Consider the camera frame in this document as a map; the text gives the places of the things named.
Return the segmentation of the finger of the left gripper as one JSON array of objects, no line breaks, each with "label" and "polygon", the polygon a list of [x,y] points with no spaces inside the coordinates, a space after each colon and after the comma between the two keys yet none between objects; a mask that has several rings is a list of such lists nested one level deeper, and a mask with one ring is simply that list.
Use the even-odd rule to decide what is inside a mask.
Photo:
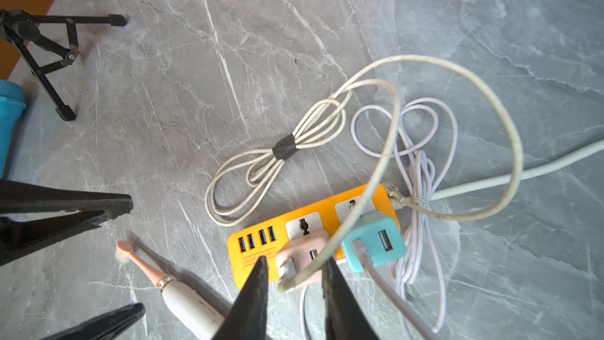
[{"label": "finger of the left gripper", "polygon": [[58,190],[1,180],[1,265],[129,213],[130,195]]},{"label": "finger of the left gripper", "polygon": [[143,318],[145,312],[142,303],[127,305],[48,336],[44,340],[115,339]]}]

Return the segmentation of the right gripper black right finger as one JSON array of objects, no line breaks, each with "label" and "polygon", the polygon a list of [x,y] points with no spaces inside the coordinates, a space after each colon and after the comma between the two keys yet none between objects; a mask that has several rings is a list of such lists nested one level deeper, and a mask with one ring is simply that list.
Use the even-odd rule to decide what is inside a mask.
[{"label": "right gripper black right finger", "polygon": [[326,339],[378,339],[335,261],[322,266]]}]

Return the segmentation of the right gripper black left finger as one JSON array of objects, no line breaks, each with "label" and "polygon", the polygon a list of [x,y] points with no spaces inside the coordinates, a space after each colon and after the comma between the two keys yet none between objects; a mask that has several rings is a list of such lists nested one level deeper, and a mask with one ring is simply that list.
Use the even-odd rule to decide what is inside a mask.
[{"label": "right gripper black left finger", "polygon": [[267,258],[259,257],[213,339],[266,339],[267,301]]}]

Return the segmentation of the white electric toothbrush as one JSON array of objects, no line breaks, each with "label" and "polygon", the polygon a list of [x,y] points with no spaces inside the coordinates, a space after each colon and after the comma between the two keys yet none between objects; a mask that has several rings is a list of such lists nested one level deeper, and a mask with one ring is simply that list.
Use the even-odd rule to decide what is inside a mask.
[{"label": "white electric toothbrush", "polygon": [[152,285],[160,289],[169,310],[198,339],[212,339],[218,332],[224,317],[191,287],[143,261],[130,242],[116,244],[116,257],[120,262],[132,261],[137,265]]}]

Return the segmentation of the orange power strip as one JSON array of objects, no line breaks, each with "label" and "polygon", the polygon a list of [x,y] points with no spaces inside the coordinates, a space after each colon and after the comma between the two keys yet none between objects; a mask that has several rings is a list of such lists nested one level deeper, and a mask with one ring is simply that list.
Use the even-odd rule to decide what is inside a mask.
[{"label": "orange power strip", "polygon": [[[299,228],[305,231],[325,229],[330,236],[333,236],[352,211],[352,206],[358,203],[365,188],[362,185],[347,190],[232,234],[227,241],[227,248],[236,287],[243,288],[259,257],[267,258],[268,280],[277,281],[279,276],[275,263],[276,254],[294,238],[295,232]],[[374,211],[383,212],[393,218],[400,230],[400,222],[396,218],[389,195],[382,185],[378,186],[361,216]],[[335,258],[338,264],[346,263],[342,248],[335,253]]]}]

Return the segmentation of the teal charger adapter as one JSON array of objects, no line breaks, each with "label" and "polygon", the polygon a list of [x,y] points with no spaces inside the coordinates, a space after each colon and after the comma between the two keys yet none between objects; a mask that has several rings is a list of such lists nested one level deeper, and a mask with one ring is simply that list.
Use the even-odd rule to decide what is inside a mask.
[{"label": "teal charger adapter", "polygon": [[404,258],[407,253],[398,224],[379,211],[362,215],[341,244],[350,270],[360,273],[363,266],[355,251],[356,240],[365,245],[376,267]]}]

